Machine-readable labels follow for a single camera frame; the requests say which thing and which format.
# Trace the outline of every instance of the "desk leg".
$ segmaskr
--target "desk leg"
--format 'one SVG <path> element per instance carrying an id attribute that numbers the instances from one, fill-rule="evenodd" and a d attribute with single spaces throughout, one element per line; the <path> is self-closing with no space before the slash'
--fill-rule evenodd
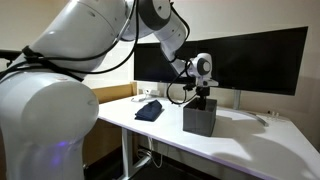
<path id="1" fill-rule="evenodd" d="M 119 179 L 129 179 L 132 177 L 150 157 L 144 157 L 133 165 L 132 156 L 132 131 L 122 128 L 122 156 L 123 156 L 123 175 Z"/>

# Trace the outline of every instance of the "monitor stand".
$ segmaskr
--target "monitor stand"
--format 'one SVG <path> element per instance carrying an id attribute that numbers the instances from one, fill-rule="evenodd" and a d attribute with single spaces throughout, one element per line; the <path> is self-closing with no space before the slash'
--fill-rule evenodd
<path id="1" fill-rule="evenodd" d="M 269 126 L 269 124 L 265 120 L 261 119 L 256 114 L 251 113 L 251 112 L 246 112 L 246 111 L 239 110 L 239 108 L 240 108 L 240 97 L 241 97 L 241 90 L 234 90 L 233 110 L 237 111 L 240 114 L 244 114 L 244 115 L 247 115 L 247 116 L 255 118 L 261 124 L 263 124 L 263 126 L 266 126 L 266 127 Z"/>
<path id="2" fill-rule="evenodd" d="M 164 87 L 163 87 L 163 97 L 164 98 L 168 98 L 168 95 L 167 95 L 167 89 L 169 87 L 169 83 L 163 83 L 164 84 Z"/>
<path id="3" fill-rule="evenodd" d="M 240 96 L 241 96 L 241 90 L 234 90 L 233 109 L 235 109 L 235 110 L 239 110 L 239 107 L 240 107 Z"/>

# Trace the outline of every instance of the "floor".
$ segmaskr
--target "floor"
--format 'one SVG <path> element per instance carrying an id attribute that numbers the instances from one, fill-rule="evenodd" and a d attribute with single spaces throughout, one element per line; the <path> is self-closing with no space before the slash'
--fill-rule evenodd
<path id="1" fill-rule="evenodd" d="M 112 180 L 122 175 L 122 150 L 118 148 L 106 157 L 85 169 L 86 180 Z M 144 166 L 131 180 L 218 180 L 208 174 L 163 157 L 163 163 L 157 168 L 153 163 Z"/>

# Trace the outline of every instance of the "cable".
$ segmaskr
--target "cable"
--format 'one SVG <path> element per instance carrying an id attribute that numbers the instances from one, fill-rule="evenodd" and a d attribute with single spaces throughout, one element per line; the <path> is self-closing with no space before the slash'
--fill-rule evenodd
<path id="1" fill-rule="evenodd" d="M 80 70 L 76 70 L 76 69 L 70 69 L 70 68 L 63 68 L 63 67 L 58 67 L 60 68 L 62 71 L 70 71 L 70 72 L 74 72 L 74 73 L 82 73 L 82 74 L 102 74 L 102 73 L 106 73 L 106 72 L 110 72 L 110 71 L 113 71 L 117 68 L 119 68 L 120 66 L 122 66 L 124 63 L 126 63 L 129 58 L 132 56 L 133 52 L 134 52 L 134 49 L 138 43 L 138 38 L 139 38 L 139 16 L 138 16 L 138 12 L 139 12 L 139 0 L 135 0 L 134 1 L 134 4 L 133 4 L 133 8 L 130 12 L 130 15 L 129 15 L 129 18 L 127 19 L 127 22 L 125 23 L 127 25 L 128 23 L 128 20 L 131 20 L 132 18 L 132 15 L 133 15 L 133 12 L 134 12 L 134 9 L 136 9 L 136 36 L 135 36 L 135 42 L 134 42 L 134 46 L 131 50 L 131 52 L 129 53 L 129 55 L 121 62 L 119 63 L 118 65 L 116 65 L 115 67 L 113 68 L 110 68 L 110 69 L 107 69 L 107 70 L 104 70 L 104 71 L 98 71 L 98 72 L 86 72 L 86 71 L 80 71 Z M 36 57 L 38 58 L 37 61 L 48 61 L 48 60 L 66 60 L 66 61 L 87 61 L 87 60 L 92 60 L 92 59 L 95 59 L 95 58 L 98 58 L 98 57 L 101 57 L 102 55 L 105 55 L 106 53 L 108 53 L 119 41 L 120 37 L 118 36 L 118 38 L 115 40 L 115 42 L 104 52 L 96 55 L 96 56 L 92 56 L 92 57 L 87 57 L 87 58 L 67 58 L 67 57 Z M 0 74 L 0 80 L 6 76 L 7 74 L 11 73 L 11 72 L 15 72 L 15 71 L 18 71 L 18 67 L 24 65 L 24 64 L 27 64 L 30 62 L 28 61 L 25 61 L 23 63 L 18 63 L 16 64 L 15 66 L 12 66 L 10 68 L 8 68 L 7 70 L 1 72 Z M 29 68 L 21 68 L 20 70 L 31 70 L 31 69 L 40 69 L 39 67 L 34 67 L 34 66 L 31 66 Z"/>
<path id="2" fill-rule="evenodd" d="M 0 80 L 2 78 L 4 78 L 7 74 L 9 74 L 10 72 L 13 72 L 16 68 L 20 67 L 20 66 L 23 66 L 25 64 L 27 64 L 28 62 L 27 61 L 24 61 L 24 62 L 20 62 L 20 63 L 17 63 L 11 67 L 9 67 L 8 69 L 6 69 L 5 71 L 1 71 L 1 74 L 0 74 Z"/>
<path id="3" fill-rule="evenodd" d="M 95 56 L 91 56 L 91 57 L 86 57 L 86 58 L 68 58 L 68 57 L 40 57 L 40 60 L 54 60 L 54 61 L 59 61 L 59 60 L 63 60 L 63 61 L 89 61 L 89 60 L 93 60 L 93 59 L 96 59 L 96 58 L 99 58 L 105 54 L 107 54 L 111 49 L 113 49 L 119 42 L 120 38 L 121 38 L 121 35 L 123 34 L 123 32 L 126 30 L 126 27 L 128 26 L 128 23 L 130 22 L 132 16 L 133 16 L 133 12 L 134 12 L 134 9 L 138 6 L 136 6 L 138 4 L 138 0 L 135 0 L 133 2 L 133 6 L 132 6 L 132 9 L 130 11 L 130 14 L 129 14 L 129 17 L 127 19 L 127 21 L 125 22 L 125 25 L 123 27 L 123 29 L 120 31 L 119 35 L 117 36 L 117 38 L 114 40 L 114 42 L 112 43 L 112 45 L 107 48 L 105 51 L 101 52 L 100 54 L 97 54 Z"/>
<path id="4" fill-rule="evenodd" d="M 189 69 L 191 63 L 192 63 L 192 62 L 191 62 L 190 60 L 186 60 L 186 67 L 185 67 L 185 69 L 184 69 L 177 77 L 175 77 L 175 78 L 173 79 L 173 81 L 169 84 L 169 86 L 168 86 L 168 88 L 167 88 L 167 97 L 168 97 L 169 101 L 170 101 L 172 104 L 176 104 L 176 105 L 184 104 L 184 103 L 186 103 L 186 102 L 191 101 L 191 100 L 197 95 L 197 94 L 193 95 L 190 99 L 188 99 L 188 100 L 186 101 L 186 92 L 185 92 L 185 99 L 184 99 L 182 102 L 175 102 L 175 101 L 173 101 L 173 100 L 171 99 L 170 93 L 169 93 L 169 90 L 170 90 L 171 85 L 172 85 L 178 78 L 180 78 L 183 73 L 187 73 L 187 70 Z"/>
<path id="5" fill-rule="evenodd" d="M 183 102 L 185 102 L 187 99 L 187 90 L 184 90 L 184 99 L 183 99 Z"/>
<path id="6" fill-rule="evenodd" d="M 155 162 L 154 156 L 152 155 L 152 152 L 154 152 L 154 147 L 153 147 L 153 140 L 152 140 L 151 137 L 148 137 L 148 143 L 149 143 L 149 149 L 150 149 L 150 150 L 147 150 L 147 149 L 138 149 L 138 154 L 137 154 L 138 158 L 141 159 L 141 158 L 143 158 L 144 156 L 148 156 L 148 157 L 150 157 L 150 159 L 152 160 L 153 164 L 154 164 L 157 168 L 161 168 L 162 162 L 163 162 L 163 161 L 162 161 L 163 155 L 160 153 L 160 163 L 157 164 L 157 163 Z"/>
<path id="7" fill-rule="evenodd" d="M 178 14 L 178 12 L 174 9 L 173 7 L 173 2 L 170 2 L 171 4 L 171 9 L 172 11 L 178 16 L 178 18 L 181 20 L 181 22 L 184 24 L 185 28 L 187 29 L 187 36 L 185 38 L 185 41 L 188 39 L 189 35 L 190 35 L 190 27 L 188 25 L 188 23 Z"/>

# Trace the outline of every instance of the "black cable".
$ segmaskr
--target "black cable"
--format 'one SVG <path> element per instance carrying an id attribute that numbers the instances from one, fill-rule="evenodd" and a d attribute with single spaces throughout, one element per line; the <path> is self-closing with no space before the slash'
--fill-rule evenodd
<path id="1" fill-rule="evenodd" d="M 131 20 L 131 18 L 133 16 L 134 8 L 136 8 L 136 13 L 137 13 L 137 4 L 138 4 L 138 0 L 135 0 L 133 2 L 132 10 L 131 10 L 131 12 L 129 14 L 129 17 L 128 17 L 129 20 Z M 54 60 L 54 61 L 59 61 L 59 60 L 63 60 L 63 61 L 89 61 L 89 60 L 94 60 L 96 58 L 99 58 L 99 57 L 107 54 L 111 49 L 113 49 L 118 44 L 119 40 L 120 40 L 120 38 L 117 37 L 109 48 L 107 48 L 105 51 L 103 51 L 100 54 L 97 54 L 95 56 L 85 57 L 85 58 L 40 57 L 40 60 L 47 60 L 47 61 L 48 60 Z"/>
<path id="2" fill-rule="evenodd" d="M 67 70 L 67 71 L 70 71 L 70 72 L 74 72 L 74 73 L 80 73 L 80 74 L 103 74 L 103 73 L 107 73 L 107 72 L 110 72 L 110 71 L 113 71 L 117 68 L 119 68 L 120 66 L 122 66 L 123 64 L 125 64 L 129 59 L 130 57 L 132 56 L 132 54 L 134 53 L 134 50 L 135 50 L 135 47 L 137 46 L 138 44 L 138 39 L 139 39 L 139 18 L 138 18 L 138 12 L 139 12 L 139 0 L 135 0 L 136 2 L 136 37 L 135 37 L 135 42 L 134 42 L 134 45 L 131 49 L 131 52 L 128 54 L 128 56 L 121 62 L 119 63 L 118 65 L 110 68 L 110 69 L 107 69 L 107 70 L 103 70 L 103 71 L 94 71 L 94 72 L 90 72 L 90 71 L 80 71 L 80 70 L 76 70 L 76 69 L 69 69 L 69 68 L 62 68 L 64 70 Z"/>
<path id="3" fill-rule="evenodd" d="M 181 22 L 184 24 L 185 28 L 187 29 L 187 36 L 185 38 L 185 41 L 188 39 L 189 35 L 190 35 L 190 27 L 188 25 L 188 23 L 178 14 L 178 12 L 174 9 L 173 7 L 173 2 L 170 3 L 171 4 L 171 9 L 172 11 L 178 16 L 178 18 L 181 20 Z"/>
<path id="4" fill-rule="evenodd" d="M 27 64 L 28 62 L 27 61 L 23 61 L 23 62 L 20 62 L 20 63 L 17 63 L 11 67 L 9 67 L 8 69 L 6 69 L 5 71 L 1 71 L 1 74 L 0 74 L 0 80 L 2 78 L 4 78 L 7 74 L 13 72 L 16 68 L 20 67 L 20 66 L 23 66 L 25 64 Z"/>
<path id="5" fill-rule="evenodd" d="M 77 72 L 77 73 L 83 73 L 83 74 L 101 74 L 101 73 L 106 73 L 106 72 L 110 72 L 110 71 L 113 71 L 117 68 L 119 68 L 120 66 L 122 66 L 124 63 L 126 63 L 129 58 L 131 57 L 131 55 L 133 54 L 134 52 L 134 49 L 138 43 L 138 38 L 139 38 L 139 16 L 138 16 L 138 12 L 139 12 L 139 0 L 135 0 L 134 1 L 134 4 L 133 4 L 133 7 L 132 7 L 132 10 L 130 12 L 130 15 L 129 15 L 129 20 L 131 20 L 132 18 L 132 15 L 133 15 L 133 12 L 134 12 L 134 8 L 136 9 L 136 39 L 135 39 L 135 43 L 134 43 L 134 46 L 131 50 L 131 52 L 129 53 L 129 55 L 127 56 L 127 58 L 125 60 L 123 60 L 121 63 L 119 63 L 117 66 L 113 67 L 113 68 L 110 68 L 110 69 L 107 69 L 107 70 L 104 70 L 104 71 L 99 71 L 99 72 L 86 72 L 86 71 L 80 71 L 80 70 L 75 70 L 75 69 L 69 69 L 69 68 L 63 68 L 63 67 L 59 67 L 61 70 L 64 70 L 64 71 L 70 71 L 70 72 Z M 94 59 L 94 58 L 98 58 L 102 55 L 105 55 L 107 52 L 109 52 L 116 44 L 118 43 L 118 41 L 114 42 L 106 51 L 96 55 L 96 56 L 92 56 L 92 57 L 87 57 L 87 58 L 67 58 L 67 57 L 41 57 L 39 56 L 36 61 L 48 61 L 48 60 L 66 60 L 66 61 L 87 61 L 87 60 L 91 60 L 91 59 Z M 11 73 L 11 72 L 15 72 L 15 71 L 18 71 L 18 70 L 31 70 L 31 69 L 40 69 L 40 67 L 35 67 L 35 66 L 30 66 L 28 68 L 18 68 L 24 64 L 27 64 L 30 62 L 28 61 L 24 61 L 22 63 L 18 63 L 8 69 L 6 69 L 5 71 L 2 71 L 1 74 L 0 74 L 0 80 L 5 77 L 7 74 Z"/>
<path id="6" fill-rule="evenodd" d="M 185 102 L 187 99 L 187 90 L 184 90 L 184 99 L 183 99 L 183 102 Z"/>
<path id="7" fill-rule="evenodd" d="M 184 104 L 184 103 L 186 103 L 186 102 L 189 102 L 191 99 L 193 99 L 193 98 L 197 95 L 197 94 L 195 94 L 195 95 L 194 95 L 192 98 L 190 98 L 189 100 L 187 100 L 187 101 L 186 101 L 186 100 L 183 100 L 181 103 L 180 103 L 180 102 L 175 102 L 175 101 L 173 101 L 173 100 L 171 99 L 171 97 L 170 97 L 169 90 L 170 90 L 171 85 L 172 85 L 178 78 L 180 78 L 180 77 L 182 76 L 182 74 L 186 72 L 187 69 L 189 69 L 189 67 L 190 67 L 190 65 L 191 65 L 191 60 L 187 60 L 186 63 L 188 63 L 188 62 L 189 62 L 189 64 L 186 66 L 186 68 L 185 68 L 177 77 L 174 78 L 174 80 L 169 84 L 169 86 L 168 86 L 168 88 L 167 88 L 167 97 L 168 97 L 169 101 L 170 101 L 172 104 L 176 104 L 176 105 Z"/>

